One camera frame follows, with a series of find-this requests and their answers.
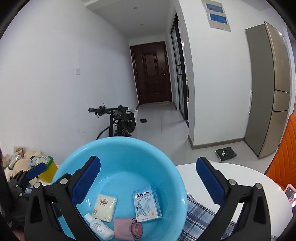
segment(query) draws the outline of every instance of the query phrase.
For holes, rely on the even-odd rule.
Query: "blue rubber pad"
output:
[[[101,161],[95,157],[72,188],[71,202],[74,206],[83,202],[100,170]]]
[[[196,172],[200,176],[213,202],[223,205],[225,201],[224,188],[201,158],[196,161]]]
[[[42,162],[27,172],[26,179],[32,180],[45,171],[46,164]]]

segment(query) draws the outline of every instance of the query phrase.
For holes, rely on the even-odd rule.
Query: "light switch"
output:
[[[80,75],[80,68],[79,67],[75,67],[75,75]]]

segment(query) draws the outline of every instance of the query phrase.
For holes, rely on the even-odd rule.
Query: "blue plastic basin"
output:
[[[135,217],[133,191],[155,186],[163,217],[143,222],[142,241],[175,241],[187,214],[187,195],[183,180],[172,161],[156,147],[134,138],[109,137],[93,141],[72,153],[59,167],[53,182],[65,173],[73,174],[91,156],[101,160],[101,171],[82,204],[82,216],[92,213],[99,193],[116,197],[113,219]],[[66,235],[73,237],[63,217]],[[106,223],[114,230],[113,221]]]

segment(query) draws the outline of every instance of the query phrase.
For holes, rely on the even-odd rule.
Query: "hallway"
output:
[[[144,118],[147,123],[139,121]],[[274,157],[272,154],[259,159],[245,142],[192,150],[188,131],[186,122],[173,103],[153,103],[139,107],[137,126],[132,137],[162,150],[175,165],[195,163],[201,156],[213,162],[220,162],[215,150],[231,146],[237,156],[225,161],[226,163],[246,166],[264,173]]]

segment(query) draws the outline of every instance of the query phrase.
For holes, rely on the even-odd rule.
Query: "refrigerator door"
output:
[[[246,29],[252,65],[252,102],[245,142],[259,156],[274,104],[274,62],[264,24]]]
[[[274,91],[274,111],[288,110],[290,105],[290,93]]]
[[[264,25],[267,30],[274,59],[274,88],[279,91],[290,92],[290,62],[284,37],[269,23],[265,22]]]
[[[288,111],[272,112],[268,131],[259,157],[268,156],[276,151],[284,132],[287,117]]]

